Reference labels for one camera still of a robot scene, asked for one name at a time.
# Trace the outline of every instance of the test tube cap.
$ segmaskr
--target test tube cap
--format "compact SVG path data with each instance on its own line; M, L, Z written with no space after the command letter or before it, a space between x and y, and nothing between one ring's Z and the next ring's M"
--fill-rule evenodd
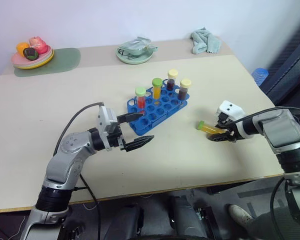
M182 79L181 82L180 82L180 86L182 88L185 88L185 89L190 88L191 87L191 80L188 79L188 78Z
M170 69L168 71L168 78L176 79L178 76L178 71L176 69Z
M160 77L156 77L152 80L152 85L154 87L161 87L162 86L162 79Z
M146 95L146 88L143 86L139 86L135 88L135 95L137 97L143 97Z
M196 129L201 130L204 125L205 125L205 121L200 121Z

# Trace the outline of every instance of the green cap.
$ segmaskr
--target green cap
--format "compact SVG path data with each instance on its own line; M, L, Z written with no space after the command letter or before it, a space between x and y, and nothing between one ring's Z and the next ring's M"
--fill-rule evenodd
M152 80L152 85L154 87L161 87L162 86L162 79L160 77L156 77Z
M204 125L205 125L205 122L204 121L200 121L199 125L198 125L198 127L196 129L201 130Z
M142 87L142 86L136 87L135 88L135 95L137 97L143 97L143 96L145 96L146 95L146 88Z

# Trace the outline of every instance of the yellow plate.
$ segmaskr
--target yellow plate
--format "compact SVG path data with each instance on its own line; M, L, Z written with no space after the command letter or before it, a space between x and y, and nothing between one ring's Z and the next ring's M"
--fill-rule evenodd
M27 67L20 67L20 66L14 66L14 67L18 68L18 69L35 69L35 68L41 67L42 65L45 65L46 63L50 62L50 60L54 57L54 55L55 55L55 51L52 49L51 56L47 60L39 63L38 65L27 66Z

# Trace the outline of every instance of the red liquid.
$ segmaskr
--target red liquid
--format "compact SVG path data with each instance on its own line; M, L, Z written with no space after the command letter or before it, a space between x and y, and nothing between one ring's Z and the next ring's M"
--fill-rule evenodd
M144 96L139 96L136 101L138 108L144 109L146 107L146 98Z

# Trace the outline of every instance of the plate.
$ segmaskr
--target plate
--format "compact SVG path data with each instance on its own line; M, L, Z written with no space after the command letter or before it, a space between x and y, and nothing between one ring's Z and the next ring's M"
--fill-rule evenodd
M50 58L51 55L53 54L53 52L54 52L54 51L51 49L50 55L47 55L47 56L46 56L45 58L43 58L40 62L35 62L35 63L33 63L33 64L27 64L27 65L14 64L13 66L15 66L15 67L20 67L20 68L28 68L28 67L36 66L36 65L38 65L38 64L41 64L41 63L45 62L48 58Z
M52 50L51 56L47 60L45 60L43 62L39 62L37 65L23 66L23 67L22 66L17 66L17 65L13 65L13 66L15 68L18 68L18 69L35 69L35 68L41 67L42 65L45 65L46 63L50 62L50 60L54 57L54 55L55 55L55 51Z
M30 61L28 59L26 59L24 56L21 56L19 53L15 53L12 57L11 57L11 62L14 65L17 66L23 66L23 67L30 67L33 66L35 64L39 64L42 61L44 61L44 59L47 59L47 56L50 56L52 52L52 48L50 46L48 46L48 51L46 53L43 54L39 54L39 57L34 60L34 61Z
M115 54L125 64L143 64L152 57L154 52L148 50L144 54L141 54L139 56L134 56L131 55L130 53L125 53L125 51L122 50L121 48L117 48Z

